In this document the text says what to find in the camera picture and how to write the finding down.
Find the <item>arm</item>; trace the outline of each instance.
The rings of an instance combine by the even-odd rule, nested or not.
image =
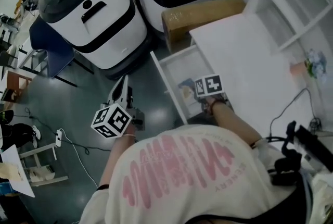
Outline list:
[[[132,124],[130,124],[125,133],[134,135],[135,127]],[[113,170],[114,167],[116,166],[119,157],[134,143],[135,143],[135,136],[122,136],[116,139],[109,160],[104,169],[102,178],[100,180],[99,186],[110,184]]]
[[[212,105],[215,101],[212,97],[207,97],[206,100],[209,105]],[[227,105],[215,103],[212,108],[212,113],[219,127],[232,131],[248,145],[261,139],[259,133],[238,117]]]

